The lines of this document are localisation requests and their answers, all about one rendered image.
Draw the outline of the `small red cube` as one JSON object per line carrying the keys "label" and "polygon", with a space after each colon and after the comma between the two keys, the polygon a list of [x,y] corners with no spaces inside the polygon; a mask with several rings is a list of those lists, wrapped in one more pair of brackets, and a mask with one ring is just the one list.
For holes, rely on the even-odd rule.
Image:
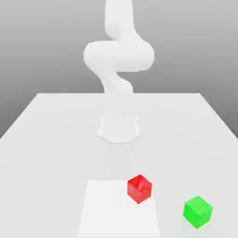
{"label": "small red cube", "polygon": [[139,174],[127,181],[127,194],[137,203],[151,197],[152,183]]}

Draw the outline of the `small green cube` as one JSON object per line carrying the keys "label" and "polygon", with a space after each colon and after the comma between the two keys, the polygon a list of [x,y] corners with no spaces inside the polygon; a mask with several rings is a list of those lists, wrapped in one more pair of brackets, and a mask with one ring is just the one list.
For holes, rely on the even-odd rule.
{"label": "small green cube", "polygon": [[193,197],[184,204],[183,216],[196,229],[210,221],[213,207],[200,196]]}

